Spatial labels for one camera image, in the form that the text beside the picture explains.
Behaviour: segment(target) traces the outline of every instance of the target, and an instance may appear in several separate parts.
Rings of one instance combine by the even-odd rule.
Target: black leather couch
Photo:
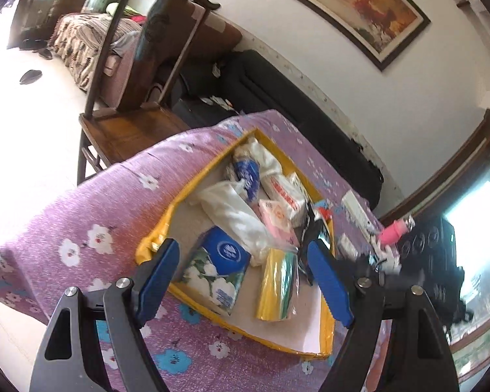
[[[167,77],[164,69],[158,78]],[[359,144],[349,139],[288,78],[253,50],[230,54],[221,63],[220,71],[216,78],[210,64],[186,65],[171,91],[168,104],[172,111],[192,128],[199,128],[236,115],[220,106],[205,104],[199,97],[228,99],[240,114],[276,109],[369,201],[372,209],[376,207],[383,184],[379,169],[362,155]]]

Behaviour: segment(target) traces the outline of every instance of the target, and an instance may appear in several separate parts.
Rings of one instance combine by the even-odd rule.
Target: pink bottle
[[[416,226],[416,222],[411,215],[408,218],[394,221],[392,225],[389,225],[379,234],[378,240],[381,241],[381,247],[395,245],[401,236],[409,233],[414,226]]]

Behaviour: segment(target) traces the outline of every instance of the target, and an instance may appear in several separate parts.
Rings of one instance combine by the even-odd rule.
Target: tissue package with cotton flowers
[[[250,254],[221,228],[200,236],[181,282],[186,293],[219,314],[233,310]]]

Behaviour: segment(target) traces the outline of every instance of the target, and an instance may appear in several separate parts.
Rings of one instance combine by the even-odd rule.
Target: blue oval logo
[[[227,261],[240,262],[241,253],[232,243],[222,241],[217,246],[218,253]]]

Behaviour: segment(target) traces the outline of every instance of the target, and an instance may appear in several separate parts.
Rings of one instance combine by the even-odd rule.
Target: picture frame
[[[430,24],[412,0],[297,0],[327,20],[383,71]]]

